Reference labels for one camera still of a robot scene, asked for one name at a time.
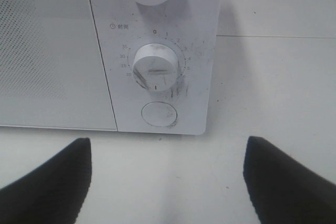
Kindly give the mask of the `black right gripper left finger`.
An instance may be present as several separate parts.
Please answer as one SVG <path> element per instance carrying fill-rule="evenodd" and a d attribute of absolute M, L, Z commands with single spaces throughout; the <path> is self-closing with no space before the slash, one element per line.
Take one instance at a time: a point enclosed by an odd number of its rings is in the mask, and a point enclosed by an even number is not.
<path fill-rule="evenodd" d="M 91 143 L 78 138 L 1 188 L 1 223 L 75 223 L 91 178 Z"/>

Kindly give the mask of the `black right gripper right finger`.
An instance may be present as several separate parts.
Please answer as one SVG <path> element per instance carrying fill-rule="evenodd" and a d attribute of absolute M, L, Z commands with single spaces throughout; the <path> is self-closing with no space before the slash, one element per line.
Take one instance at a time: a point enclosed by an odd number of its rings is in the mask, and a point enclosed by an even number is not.
<path fill-rule="evenodd" d="M 335 223 L 335 184 L 250 136 L 243 177 L 261 223 Z"/>

